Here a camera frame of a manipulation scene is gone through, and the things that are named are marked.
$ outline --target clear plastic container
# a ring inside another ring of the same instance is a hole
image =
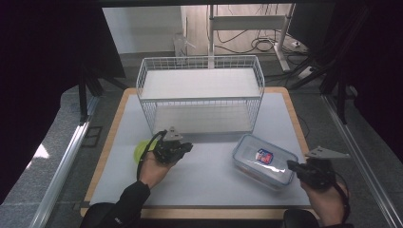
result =
[[[287,161],[298,161],[296,155],[251,134],[242,136],[233,159],[242,172],[274,190],[287,186],[293,179],[294,172],[288,169]]]

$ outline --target white wire rack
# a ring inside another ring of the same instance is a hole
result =
[[[250,133],[263,91],[259,60],[251,55],[146,58],[137,79],[153,134],[170,126],[183,134]]]

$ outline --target sticker label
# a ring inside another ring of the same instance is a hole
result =
[[[265,164],[269,164],[273,160],[273,153],[265,149],[260,149],[258,153],[256,153],[256,160]]]

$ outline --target white wall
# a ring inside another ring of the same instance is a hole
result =
[[[173,36],[183,33],[181,7],[103,10],[120,54],[173,51]]]

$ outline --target white metal stand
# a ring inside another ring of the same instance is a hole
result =
[[[284,72],[290,71],[287,60],[282,52],[285,35],[290,26],[291,18],[296,4],[291,4],[286,15],[265,16],[214,16],[214,6],[210,5],[209,34],[210,43],[208,56],[214,56],[215,30],[246,30],[246,29],[281,29],[278,43],[274,44],[274,51]]]

